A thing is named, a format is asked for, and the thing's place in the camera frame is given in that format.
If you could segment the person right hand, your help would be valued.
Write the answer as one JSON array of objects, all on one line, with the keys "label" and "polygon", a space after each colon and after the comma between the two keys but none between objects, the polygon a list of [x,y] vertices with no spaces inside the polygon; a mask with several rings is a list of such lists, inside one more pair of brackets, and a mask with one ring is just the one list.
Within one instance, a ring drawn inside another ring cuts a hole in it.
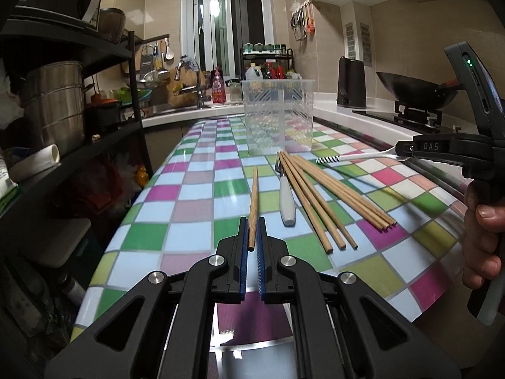
[{"label": "person right hand", "polygon": [[504,201],[483,203],[477,184],[477,181],[471,182],[465,194],[467,210],[464,218],[466,236],[462,244],[462,281],[470,289],[478,289],[485,281],[495,279],[502,268],[496,249],[498,234],[504,232]]}]

